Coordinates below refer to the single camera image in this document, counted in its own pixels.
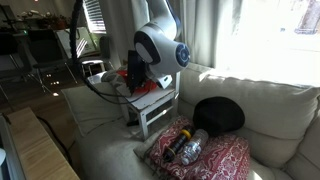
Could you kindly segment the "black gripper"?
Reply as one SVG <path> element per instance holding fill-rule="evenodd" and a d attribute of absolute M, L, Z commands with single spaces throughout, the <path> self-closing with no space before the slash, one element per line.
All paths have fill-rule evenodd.
<path fill-rule="evenodd" d="M 145 81 L 145 62 L 135 50 L 128 51 L 127 86 L 131 94 Z"/>

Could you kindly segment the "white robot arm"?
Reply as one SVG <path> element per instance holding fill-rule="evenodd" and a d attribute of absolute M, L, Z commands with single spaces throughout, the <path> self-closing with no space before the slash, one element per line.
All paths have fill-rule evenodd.
<path fill-rule="evenodd" d="M 172 75 L 190 61 L 189 48 L 176 41 L 182 27 L 169 0 L 146 0 L 152 17 L 134 34 L 134 50 L 129 50 L 127 86 L 133 93 L 147 80 L 166 89 Z"/>

